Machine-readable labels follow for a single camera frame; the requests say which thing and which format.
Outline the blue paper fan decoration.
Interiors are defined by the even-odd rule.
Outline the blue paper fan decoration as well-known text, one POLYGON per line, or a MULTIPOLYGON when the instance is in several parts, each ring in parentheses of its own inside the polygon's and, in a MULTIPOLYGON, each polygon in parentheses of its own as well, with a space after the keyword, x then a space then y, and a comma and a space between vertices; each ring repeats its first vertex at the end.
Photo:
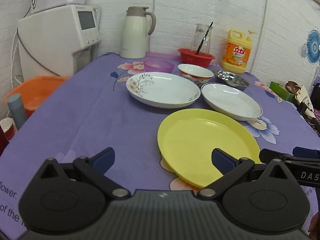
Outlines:
POLYGON ((317 63, 319 61, 319 43, 320 35, 317 29, 312 30, 306 39, 306 55, 310 63, 317 63))

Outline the purple plastic bowl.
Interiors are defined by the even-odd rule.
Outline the purple plastic bowl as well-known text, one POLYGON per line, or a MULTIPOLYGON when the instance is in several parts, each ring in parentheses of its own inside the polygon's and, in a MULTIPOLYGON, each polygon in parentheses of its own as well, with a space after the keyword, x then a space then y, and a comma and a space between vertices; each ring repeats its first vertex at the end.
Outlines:
POLYGON ((148 59, 143 62, 146 72, 172 73, 174 64, 160 59, 148 59))

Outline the white water dispenser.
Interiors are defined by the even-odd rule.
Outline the white water dispenser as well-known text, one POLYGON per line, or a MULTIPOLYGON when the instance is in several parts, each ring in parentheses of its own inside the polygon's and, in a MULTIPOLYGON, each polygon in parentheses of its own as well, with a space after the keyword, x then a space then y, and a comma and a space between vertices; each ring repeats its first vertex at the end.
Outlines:
POLYGON ((75 4, 20 19, 17 36, 24 80, 75 75, 92 62, 101 40, 94 8, 75 4))

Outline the yellow plastic plate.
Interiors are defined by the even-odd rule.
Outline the yellow plastic plate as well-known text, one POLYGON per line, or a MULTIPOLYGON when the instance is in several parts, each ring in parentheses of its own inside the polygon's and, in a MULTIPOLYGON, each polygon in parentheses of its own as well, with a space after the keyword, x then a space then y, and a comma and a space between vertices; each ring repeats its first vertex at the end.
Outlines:
POLYGON ((164 168, 199 189, 222 176, 212 164, 215 148, 260 163, 260 147, 251 133, 232 118, 207 109, 184 109, 167 116, 157 142, 164 168))

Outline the stainless steel bowl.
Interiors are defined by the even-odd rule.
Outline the stainless steel bowl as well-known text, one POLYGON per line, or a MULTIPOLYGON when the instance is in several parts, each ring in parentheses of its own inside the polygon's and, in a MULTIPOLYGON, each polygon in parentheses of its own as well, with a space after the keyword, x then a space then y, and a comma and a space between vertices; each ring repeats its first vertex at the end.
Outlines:
POLYGON ((214 76, 217 81, 241 91, 251 86, 242 76, 225 70, 215 70, 214 76))

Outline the white floral ceramic plate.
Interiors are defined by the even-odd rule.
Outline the white floral ceramic plate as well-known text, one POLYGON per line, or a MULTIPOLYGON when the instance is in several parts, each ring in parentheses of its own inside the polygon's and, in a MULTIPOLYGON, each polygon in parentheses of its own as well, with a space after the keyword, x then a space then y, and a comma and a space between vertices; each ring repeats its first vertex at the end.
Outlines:
POLYGON ((199 87, 190 80, 161 72, 136 74, 127 80, 126 88, 139 102, 163 109, 190 106, 201 95, 199 87))

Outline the yellow dish soap bottle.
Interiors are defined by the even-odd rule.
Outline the yellow dish soap bottle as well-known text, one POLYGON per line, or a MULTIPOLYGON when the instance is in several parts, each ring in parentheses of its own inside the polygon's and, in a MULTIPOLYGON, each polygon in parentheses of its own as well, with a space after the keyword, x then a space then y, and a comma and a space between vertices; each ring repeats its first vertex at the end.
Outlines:
POLYGON ((221 61, 224 70, 235 74, 244 74, 251 53, 255 31, 248 35, 236 29, 230 29, 227 35, 225 54, 221 61))

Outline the white thermos jug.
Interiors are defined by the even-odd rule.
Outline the white thermos jug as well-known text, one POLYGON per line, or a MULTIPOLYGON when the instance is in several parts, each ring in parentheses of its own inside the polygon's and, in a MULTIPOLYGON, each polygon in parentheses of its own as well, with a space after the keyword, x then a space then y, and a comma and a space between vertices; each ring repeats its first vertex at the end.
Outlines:
POLYGON ((128 7, 121 32, 120 57, 141 59, 146 56, 148 37, 156 27, 156 16, 149 7, 128 7))

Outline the green box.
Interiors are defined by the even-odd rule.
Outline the green box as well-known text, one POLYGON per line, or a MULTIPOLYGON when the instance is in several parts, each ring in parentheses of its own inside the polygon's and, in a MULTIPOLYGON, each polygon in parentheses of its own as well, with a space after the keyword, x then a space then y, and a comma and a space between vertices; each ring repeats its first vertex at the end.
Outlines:
POLYGON ((294 101, 296 100, 295 96, 288 92, 286 90, 285 87, 283 87, 282 85, 276 83, 276 82, 271 82, 270 83, 270 89, 275 92, 277 94, 277 96, 279 96, 280 98, 282 98, 285 101, 294 103, 294 101))

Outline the red patterned ceramic bowl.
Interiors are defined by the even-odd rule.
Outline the red patterned ceramic bowl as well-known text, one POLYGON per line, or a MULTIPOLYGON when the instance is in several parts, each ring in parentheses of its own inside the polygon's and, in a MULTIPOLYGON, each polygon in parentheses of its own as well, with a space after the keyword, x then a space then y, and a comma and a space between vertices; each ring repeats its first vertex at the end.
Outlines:
POLYGON ((180 76, 192 81, 199 87, 208 83, 214 77, 214 73, 211 70, 193 64, 179 64, 178 70, 180 76))

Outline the beige printed bag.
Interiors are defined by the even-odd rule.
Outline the beige printed bag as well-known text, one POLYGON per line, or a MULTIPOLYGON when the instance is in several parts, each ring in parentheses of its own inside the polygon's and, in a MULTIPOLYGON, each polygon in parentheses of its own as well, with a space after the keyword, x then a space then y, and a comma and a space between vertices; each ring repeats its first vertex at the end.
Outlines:
POLYGON ((309 119, 315 118, 311 99, 304 85, 296 92, 296 100, 299 106, 299 112, 306 115, 309 119))

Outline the orange plastic basin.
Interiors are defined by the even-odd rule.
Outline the orange plastic basin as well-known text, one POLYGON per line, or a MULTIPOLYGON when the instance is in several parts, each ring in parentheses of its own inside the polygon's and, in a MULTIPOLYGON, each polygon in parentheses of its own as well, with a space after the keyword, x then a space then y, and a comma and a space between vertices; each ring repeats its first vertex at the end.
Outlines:
POLYGON ((26 115, 30 117, 37 108, 68 79, 68 77, 60 76, 33 77, 10 91, 4 97, 4 103, 7 105, 8 98, 13 94, 20 94, 26 115))

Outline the black container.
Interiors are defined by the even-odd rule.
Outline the black container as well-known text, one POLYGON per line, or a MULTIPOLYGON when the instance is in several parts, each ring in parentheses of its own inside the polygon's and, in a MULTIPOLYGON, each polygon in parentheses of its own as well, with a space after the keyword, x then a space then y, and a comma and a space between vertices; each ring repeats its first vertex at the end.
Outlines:
POLYGON ((310 96, 310 100, 312 102, 312 104, 314 105, 314 107, 316 107, 316 105, 319 105, 319 101, 320 101, 320 83, 317 83, 311 93, 310 96))

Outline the red plastic basket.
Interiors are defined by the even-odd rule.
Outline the red plastic basket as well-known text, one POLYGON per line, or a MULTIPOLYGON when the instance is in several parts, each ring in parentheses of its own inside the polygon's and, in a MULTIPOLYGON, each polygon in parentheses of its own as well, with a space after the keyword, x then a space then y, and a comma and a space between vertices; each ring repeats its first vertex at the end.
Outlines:
POLYGON ((196 51, 187 48, 179 48, 178 51, 180 52, 182 63, 185 64, 193 64, 207 68, 210 65, 210 63, 215 59, 214 55, 202 52, 196 54, 196 51))

